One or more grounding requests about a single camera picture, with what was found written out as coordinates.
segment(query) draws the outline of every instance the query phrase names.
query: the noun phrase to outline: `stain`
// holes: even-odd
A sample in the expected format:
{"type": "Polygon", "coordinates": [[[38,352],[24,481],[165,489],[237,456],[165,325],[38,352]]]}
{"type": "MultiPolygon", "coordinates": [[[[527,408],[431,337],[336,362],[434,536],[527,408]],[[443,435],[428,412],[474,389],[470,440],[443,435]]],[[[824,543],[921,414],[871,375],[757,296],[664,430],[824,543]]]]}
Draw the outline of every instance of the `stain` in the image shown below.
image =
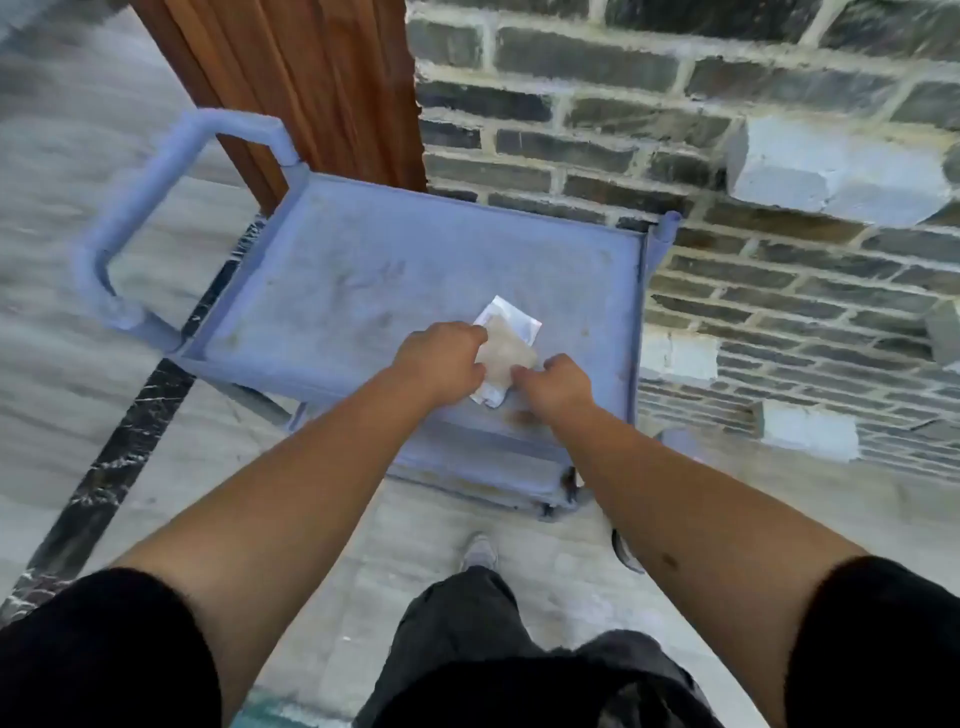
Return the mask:
{"type": "Polygon", "coordinates": [[[540,424],[540,418],[529,409],[518,409],[513,412],[508,412],[506,420],[513,425],[520,425],[521,427],[540,424]]]}

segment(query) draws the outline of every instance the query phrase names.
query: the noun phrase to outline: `hand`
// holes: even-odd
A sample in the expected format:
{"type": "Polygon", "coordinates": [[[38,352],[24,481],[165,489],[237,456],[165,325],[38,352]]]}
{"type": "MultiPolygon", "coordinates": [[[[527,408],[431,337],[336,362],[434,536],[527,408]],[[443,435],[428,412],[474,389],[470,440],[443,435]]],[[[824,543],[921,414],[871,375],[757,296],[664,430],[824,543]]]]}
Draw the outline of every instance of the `hand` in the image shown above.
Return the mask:
{"type": "Polygon", "coordinates": [[[527,396],[534,414],[553,426],[565,413],[593,406],[590,379],[565,353],[543,362],[543,371],[510,370],[516,387],[527,396]]]}
{"type": "Polygon", "coordinates": [[[487,368],[474,361],[485,341],[487,330],[483,327],[462,321],[434,324],[407,336],[391,369],[422,387],[431,408],[453,404],[483,383],[487,368]]]}

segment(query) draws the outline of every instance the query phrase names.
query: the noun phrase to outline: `black pants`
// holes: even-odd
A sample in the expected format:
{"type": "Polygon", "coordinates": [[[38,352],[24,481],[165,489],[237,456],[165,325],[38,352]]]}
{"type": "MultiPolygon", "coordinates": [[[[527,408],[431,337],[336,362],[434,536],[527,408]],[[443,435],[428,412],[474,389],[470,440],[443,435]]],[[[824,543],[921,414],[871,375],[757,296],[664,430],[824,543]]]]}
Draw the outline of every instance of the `black pants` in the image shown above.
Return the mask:
{"type": "Polygon", "coordinates": [[[613,667],[670,677],[707,703],[690,674],[641,632],[605,632],[574,651],[541,649],[520,621],[507,583],[496,571],[470,567],[429,587],[407,607],[373,693],[353,725],[370,728],[394,697],[447,663],[547,654],[589,656],[613,667]]]}

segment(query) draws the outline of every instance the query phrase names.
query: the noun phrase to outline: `gray sneaker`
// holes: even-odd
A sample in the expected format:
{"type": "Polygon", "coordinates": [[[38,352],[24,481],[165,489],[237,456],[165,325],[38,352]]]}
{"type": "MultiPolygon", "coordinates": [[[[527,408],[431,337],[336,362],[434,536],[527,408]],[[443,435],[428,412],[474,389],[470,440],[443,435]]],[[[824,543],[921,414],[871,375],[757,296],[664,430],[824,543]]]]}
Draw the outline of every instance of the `gray sneaker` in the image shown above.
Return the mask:
{"type": "Polygon", "coordinates": [[[470,534],[467,546],[464,548],[464,558],[460,561],[460,571],[466,571],[470,567],[486,567],[496,571],[498,564],[496,547],[490,540],[490,536],[483,531],[470,534]]]}

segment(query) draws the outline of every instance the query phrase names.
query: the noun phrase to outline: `wooden pillar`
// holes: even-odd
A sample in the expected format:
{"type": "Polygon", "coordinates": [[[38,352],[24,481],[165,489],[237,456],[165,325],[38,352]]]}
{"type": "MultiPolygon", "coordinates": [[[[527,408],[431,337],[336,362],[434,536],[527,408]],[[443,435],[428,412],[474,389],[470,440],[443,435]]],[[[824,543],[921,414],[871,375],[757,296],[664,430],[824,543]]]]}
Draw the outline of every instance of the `wooden pillar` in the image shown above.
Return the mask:
{"type": "MultiPolygon", "coordinates": [[[[283,119],[317,172],[423,190],[403,0],[136,0],[197,106],[283,119]]],[[[261,207],[286,184],[265,147],[221,138],[261,207]]]]}

